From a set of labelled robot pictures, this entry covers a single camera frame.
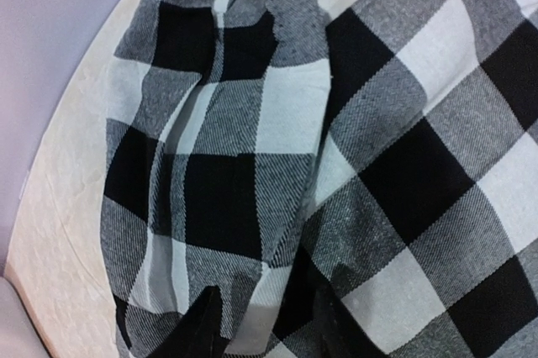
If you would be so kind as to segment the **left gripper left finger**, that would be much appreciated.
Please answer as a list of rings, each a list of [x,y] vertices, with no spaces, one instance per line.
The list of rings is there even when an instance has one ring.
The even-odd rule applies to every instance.
[[[220,335],[223,302],[216,286],[203,289],[175,329],[148,358],[221,358],[229,341]]]

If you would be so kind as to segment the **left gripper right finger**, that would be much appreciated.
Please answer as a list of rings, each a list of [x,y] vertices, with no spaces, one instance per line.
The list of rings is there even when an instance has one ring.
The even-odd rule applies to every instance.
[[[314,326],[322,357],[378,357],[378,348],[327,281],[322,281],[314,294]]]

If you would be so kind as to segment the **black white plaid shirt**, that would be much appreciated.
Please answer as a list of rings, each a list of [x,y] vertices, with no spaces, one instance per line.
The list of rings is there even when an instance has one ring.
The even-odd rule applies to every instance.
[[[122,357],[205,287],[223,357],[537,354],[537,0],[140,0],[106,84]]]

